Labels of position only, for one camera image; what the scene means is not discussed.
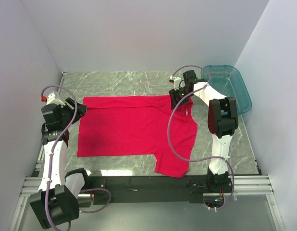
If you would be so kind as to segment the red t shirt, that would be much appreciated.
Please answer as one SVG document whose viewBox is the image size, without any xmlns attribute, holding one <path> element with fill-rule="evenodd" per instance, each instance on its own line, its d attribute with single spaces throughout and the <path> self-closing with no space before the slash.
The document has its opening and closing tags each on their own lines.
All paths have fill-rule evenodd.
<svg viewBox="0 0 297 231">
<path fill-rule="evenodd" d="M 167 127 L 172 114 L 168 95 L 85 97 L 87 113 L 81 118 L 78 134 L 78 157 L 153 154 L 155 172 L 181 178 L 189 163 L 170 149 Z M 175 151 L 186 159 L 197 134 L 191 115 L 193 102 L 178 107 L 170 127 Z"/>
</svg>

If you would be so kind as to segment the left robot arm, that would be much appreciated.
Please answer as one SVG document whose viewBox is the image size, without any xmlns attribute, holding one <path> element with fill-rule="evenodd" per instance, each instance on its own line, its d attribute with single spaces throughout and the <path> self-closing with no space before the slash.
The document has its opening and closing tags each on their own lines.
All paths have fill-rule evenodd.
<svg viewBox="0 0 297 231">
<path fill-rule="evenodd" d="M 82 118 L 87 106 L 71 98 L 62 101 L 54 92 L 41 100 L 46 103 L 41 109 L 45 120 L 41 139 L 45 164 L 38 192 L 30 196 L 29 203 L 46 230 L 79 217 L 78 195 L 88 192 L 91 182 L 83 168 L 64 173 L 69 143 L 67 125 Z"/>
</svg>

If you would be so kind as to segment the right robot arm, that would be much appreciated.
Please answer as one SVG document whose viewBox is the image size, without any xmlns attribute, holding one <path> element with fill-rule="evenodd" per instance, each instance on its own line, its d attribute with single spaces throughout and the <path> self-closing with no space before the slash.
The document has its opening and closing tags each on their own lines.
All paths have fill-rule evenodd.
<svg viewBox="0 0 297 231">
<path fill-rule="evenodd" d="M 179 156 L 174 150 L 170 127 L 175 111 L 180 105 L 188 102 L 191 96 L 197 96 L 208 106 L 208 129 L 212 134 L 212 152 L 206 175 L 206 188 L 211 192 L 219 191 L 228 185 L 233 185 L 234 180 L 229 178 L 229 148 L 235 130 L 238 128 L 238 113 L 234 97 L 226 97 L 214 89 L 209 80 L 197 78 L 195 71 L 183 73 L 183 78 L 170 76 L 174 88 L 169 91 L 171 109 L 173 110 L 167 127 L 167 139 L 170 148 L 180 159 L 191 162 L 190 159 Z"/>
</svg>

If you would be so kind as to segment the teal plastic bin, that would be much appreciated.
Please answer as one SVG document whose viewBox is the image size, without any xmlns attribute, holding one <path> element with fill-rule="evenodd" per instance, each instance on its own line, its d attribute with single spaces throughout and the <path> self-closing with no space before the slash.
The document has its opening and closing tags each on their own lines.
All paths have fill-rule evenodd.
<svg viewBox="0 0 297 231">
<path fill-rule="evenodd" d="M 211 75 L 210 85 L 227 97 L 235 97 L 239 115 L 247 113 L 252 101 L 240 72 L 231 65 L 207 65 Z"/>
</svg>

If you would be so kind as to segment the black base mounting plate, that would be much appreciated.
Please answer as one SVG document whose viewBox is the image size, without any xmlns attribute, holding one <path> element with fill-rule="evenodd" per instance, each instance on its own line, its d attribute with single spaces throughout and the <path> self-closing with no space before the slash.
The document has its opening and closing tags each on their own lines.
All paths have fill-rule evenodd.
<svg viewBox="0 0 297 231">
<path fill-rule="evenodd" d="M 223 186 L 208 185 L 206 176 L 183 178 L 165 176 L 91 176 L 84 189 L 104 188 L 111 193 L 111 203 L 189 202 L 202 204 L 206 193 L 230 193 L 229 179 Z"/>
</svg>

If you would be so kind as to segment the aluminium frame rail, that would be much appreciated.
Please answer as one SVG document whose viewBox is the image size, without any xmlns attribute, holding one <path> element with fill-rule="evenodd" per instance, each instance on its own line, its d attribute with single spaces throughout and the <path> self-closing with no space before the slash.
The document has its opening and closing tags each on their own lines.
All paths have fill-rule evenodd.
<svg viewBox="0 0 297 231">
<path fill-rule="evenodd" d="M 20 197 L 29 197 L 37 193 L 42 178 L 26 177 Z M 274 190 L 267 175 L 235 176 L 234 192 L 237 195 L 272 195 Z"/>
</svg>

